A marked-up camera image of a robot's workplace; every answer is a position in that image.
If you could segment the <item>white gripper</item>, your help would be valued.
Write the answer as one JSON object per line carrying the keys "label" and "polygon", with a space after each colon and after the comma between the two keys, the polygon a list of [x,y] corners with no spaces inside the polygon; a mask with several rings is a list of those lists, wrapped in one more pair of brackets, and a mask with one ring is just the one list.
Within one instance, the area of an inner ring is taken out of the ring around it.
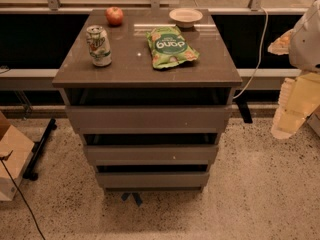
{"label": "white gripper", "polygon": [[[267,51],[274,55],[289,53],[292,66],[303,71],[320,72],[320,0],[315,0],[293,30],[278,37]],[[319,106],[319,74],[286,78],[273,118],[272,135],[277,139],[290,138]]]}

